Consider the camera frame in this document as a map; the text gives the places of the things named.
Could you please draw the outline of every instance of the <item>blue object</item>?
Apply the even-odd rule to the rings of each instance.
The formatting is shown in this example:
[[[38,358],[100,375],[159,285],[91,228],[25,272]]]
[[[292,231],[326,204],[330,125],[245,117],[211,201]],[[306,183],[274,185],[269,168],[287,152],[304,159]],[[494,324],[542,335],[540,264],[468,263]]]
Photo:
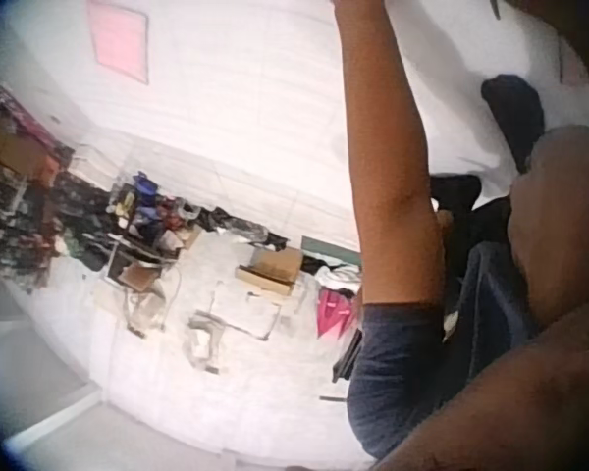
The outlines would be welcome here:
[[[155,196],[159,186],[149,180],[144,172],[137,172],[134,176],[134,187],[142,196]]]

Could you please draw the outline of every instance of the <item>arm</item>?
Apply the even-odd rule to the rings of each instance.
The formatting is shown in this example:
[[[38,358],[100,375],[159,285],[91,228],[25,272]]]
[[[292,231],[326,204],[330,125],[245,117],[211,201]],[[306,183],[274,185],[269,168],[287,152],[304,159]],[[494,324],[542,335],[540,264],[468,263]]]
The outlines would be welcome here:
[[[438,305],[443,246],[427,142],[383,0],[338,0],[365,303]]]

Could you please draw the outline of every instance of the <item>pink bag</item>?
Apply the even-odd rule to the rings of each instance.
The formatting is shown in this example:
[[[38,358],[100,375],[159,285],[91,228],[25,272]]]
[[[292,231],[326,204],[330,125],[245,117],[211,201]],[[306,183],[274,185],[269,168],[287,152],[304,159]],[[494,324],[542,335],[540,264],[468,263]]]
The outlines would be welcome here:
[[[351,301],[336,291],[326,288],[321,289],[316,313],[316,327],[319,338],[338,324],[341,325],[338,334],[340,338],[353,321],[353,317]]]

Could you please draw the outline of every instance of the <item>pink paper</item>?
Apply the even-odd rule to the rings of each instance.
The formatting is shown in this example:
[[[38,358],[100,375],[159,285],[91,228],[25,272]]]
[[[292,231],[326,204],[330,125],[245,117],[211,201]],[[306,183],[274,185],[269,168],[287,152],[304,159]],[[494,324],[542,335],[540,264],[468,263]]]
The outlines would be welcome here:
[[[88,2],[87,6],[98,63],[148,83],[148,17],[143,13],[93,1]]]

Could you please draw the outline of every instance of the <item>white floor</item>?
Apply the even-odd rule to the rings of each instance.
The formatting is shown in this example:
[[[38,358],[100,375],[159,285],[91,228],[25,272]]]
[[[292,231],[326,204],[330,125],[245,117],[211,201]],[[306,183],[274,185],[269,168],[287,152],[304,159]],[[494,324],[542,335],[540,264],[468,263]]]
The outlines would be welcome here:
[[[231,299],[252,286],[234,280],[233,273],[248,263],[252,250],[225,236],[201,234],[177,264],[181,289],[165,332],[149,331],[145,340],[126,330],[120,305],[100,294],[105,282],[69,258],[53,262],[48,288],[16,298],[51,345],[85,369],[111,404],[157,430],[266,465],[362,465],[369,458],[350,430],[345,404],[319,399],[345,397],[348,385],[331,383],[344,339],[336,332],[317,338],[318,286],[312,277],[300,276],[268,341],[225,331],[218,376],[194,370],[184,356],[187,320],[196,309],[209,310],[215,291],[213,314],[226,317],[224,310],[243,307]],[[179,273],[162,280],[169,300]],[[230,302],[219,302],[219,296]]]

